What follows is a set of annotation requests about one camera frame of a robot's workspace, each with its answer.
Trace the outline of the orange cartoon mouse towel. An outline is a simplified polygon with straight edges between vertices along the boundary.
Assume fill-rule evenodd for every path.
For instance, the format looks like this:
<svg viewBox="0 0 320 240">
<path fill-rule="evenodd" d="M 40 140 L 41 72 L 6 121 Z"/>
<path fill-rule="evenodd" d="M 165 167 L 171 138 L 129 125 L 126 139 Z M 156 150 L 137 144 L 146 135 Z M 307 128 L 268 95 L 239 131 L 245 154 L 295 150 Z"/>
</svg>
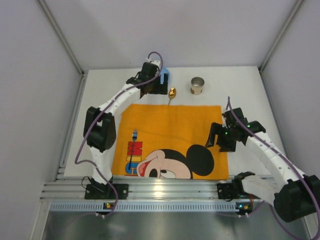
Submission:
<svg viewBox="0 0 320 240">
<path fill-rule="evenodd" d="M 116 176 L 226 180 L 227 153 L 205 147 L 220 106 L 132 104 L 121 116 L 112 173 Z M 137 130 L 131 168 L 132 135 Z"/>
</svg>

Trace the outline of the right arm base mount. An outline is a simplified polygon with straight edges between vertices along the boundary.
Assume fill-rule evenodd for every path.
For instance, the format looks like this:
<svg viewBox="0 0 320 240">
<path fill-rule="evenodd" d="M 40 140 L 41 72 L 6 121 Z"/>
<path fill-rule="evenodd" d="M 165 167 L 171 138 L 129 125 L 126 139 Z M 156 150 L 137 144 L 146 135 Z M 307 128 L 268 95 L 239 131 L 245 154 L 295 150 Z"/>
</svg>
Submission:
<svg viewBox="0 0 320 240">
<path fill-rule="evenodd" d="M 259 197 L 253 195 L 252 193 L 245 192 L 242 183 L 236 182 L 227 182 L 227 183 L 218 183 L 216 185 L 218 198 L 220 200 L 239 200 L 245 199 L 249 200 L 250 197 L 253 197 L 254 200 L 260 200 Z"/>
</svg>

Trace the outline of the blue fork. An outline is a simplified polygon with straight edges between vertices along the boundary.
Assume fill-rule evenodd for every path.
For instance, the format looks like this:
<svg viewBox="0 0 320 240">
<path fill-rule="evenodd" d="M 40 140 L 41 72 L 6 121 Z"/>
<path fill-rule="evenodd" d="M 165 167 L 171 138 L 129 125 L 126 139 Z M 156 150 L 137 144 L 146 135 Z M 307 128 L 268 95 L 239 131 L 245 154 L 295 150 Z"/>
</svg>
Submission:
<svg viewBox="0 0 320 240">
<path fill-rule="evenodd" d="M 132 148 L 131 148 L 131 154 L 130 154 L 130 160 L 129 160 L 129 168 L 131 168 L 131 166 L 132 166 L 134 146 L 135 146 L 135 142 L 136 142 L 137 138 L 138 138 L 138 131 L 136 129 L 134 129 L 133 133 L 132 133 Z"/>
</svg>

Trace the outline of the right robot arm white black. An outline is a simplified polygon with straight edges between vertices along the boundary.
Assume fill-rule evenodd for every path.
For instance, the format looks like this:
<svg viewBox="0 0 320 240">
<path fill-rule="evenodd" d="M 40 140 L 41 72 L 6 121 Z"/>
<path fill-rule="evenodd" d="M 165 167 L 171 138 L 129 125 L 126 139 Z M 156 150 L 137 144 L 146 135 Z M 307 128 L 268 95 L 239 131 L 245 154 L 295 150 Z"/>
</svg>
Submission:
<svg viewBox="0 0 320 240">
<path fill-rule="evenodd" d="M 266 129 L 258 121 L 249 122 L 242 109 L 222 114 L 224 123 L 213 122 L 206 147 L 219 146 L 220 152 L 235 152 L 238 142 L 249 149 L 271 173 L 275 183 L 251 171 L 237 174 L 233 180 L 236 195 L 254 195 L 274 207 L 286 223 L 293 222 L 320 208 L 320 180 L 306 175 L 275 146 Z"/>
</svg>

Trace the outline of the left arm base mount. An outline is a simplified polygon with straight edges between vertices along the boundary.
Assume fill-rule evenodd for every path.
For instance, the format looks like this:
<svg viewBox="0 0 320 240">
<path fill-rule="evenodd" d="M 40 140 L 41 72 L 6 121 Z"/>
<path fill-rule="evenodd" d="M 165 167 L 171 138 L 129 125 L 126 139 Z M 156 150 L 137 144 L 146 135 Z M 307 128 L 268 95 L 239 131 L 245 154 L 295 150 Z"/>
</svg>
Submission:
<svg viewBox="0 0 320 240">
<path fill-rule="evenodd" d="M 126 200 L 129 193 L 128 184 L 114 184 L 113 185 L 119 200 Z M 110 185 L 92 185 L 86 186 L 84 198 L 86 200 L 115 200 L 116 194 Z"/>
</svg>

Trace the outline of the light blue plate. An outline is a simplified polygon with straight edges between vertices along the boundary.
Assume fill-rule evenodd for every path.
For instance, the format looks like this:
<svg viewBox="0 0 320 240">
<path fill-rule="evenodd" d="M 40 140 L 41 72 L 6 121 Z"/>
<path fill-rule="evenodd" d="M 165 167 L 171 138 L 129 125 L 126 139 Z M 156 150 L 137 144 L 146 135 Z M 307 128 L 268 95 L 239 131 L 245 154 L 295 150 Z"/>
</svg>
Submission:
<svg viewBox="0 0 320 240">
<path fill-rule="evenodd" d="M 160 73 L 160 85 L 167 86 L 170 82 L 170 71 L 164 67 Z"/>
</svg>

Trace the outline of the gold metal spoon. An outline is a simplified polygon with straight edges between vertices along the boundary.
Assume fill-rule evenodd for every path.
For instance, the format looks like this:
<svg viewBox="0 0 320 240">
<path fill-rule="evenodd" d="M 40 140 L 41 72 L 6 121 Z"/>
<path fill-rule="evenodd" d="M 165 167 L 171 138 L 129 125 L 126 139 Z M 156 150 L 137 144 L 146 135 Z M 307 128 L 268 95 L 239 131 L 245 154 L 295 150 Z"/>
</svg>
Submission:
<svg viewBox="0 0 320 240">
<path fill-rule="evenodd" d="M 177 95 L 177 89 L 175 87 L 172 87 L 168 92 L 168 97 L 169 97 L 168 105 L 171 104 L 171 101 L 176 97 L 176 95 Z"/>
</svg>

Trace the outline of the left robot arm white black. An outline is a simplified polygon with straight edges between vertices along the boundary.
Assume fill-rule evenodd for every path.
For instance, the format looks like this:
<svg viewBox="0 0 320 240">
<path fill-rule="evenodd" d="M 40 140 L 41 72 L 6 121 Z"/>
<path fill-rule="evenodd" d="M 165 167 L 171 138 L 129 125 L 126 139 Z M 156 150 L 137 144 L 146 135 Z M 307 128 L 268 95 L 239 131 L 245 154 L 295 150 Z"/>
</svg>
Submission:
<svg viewBox="0 0 320 240">
<path fill-rule="evenodd" d="M 148 59 L 109 101 L 99 107 L 88 108 L 83 141 L 91 152 L 89 162 L 93 164 L 92 178 L 95 182 L 107 185 L 113 177 L 112 165 L 122 113 L 147 94 L 167 94 L 168 79 L 169 73 L 163 72 L 163 62 Z"/>
</svg>

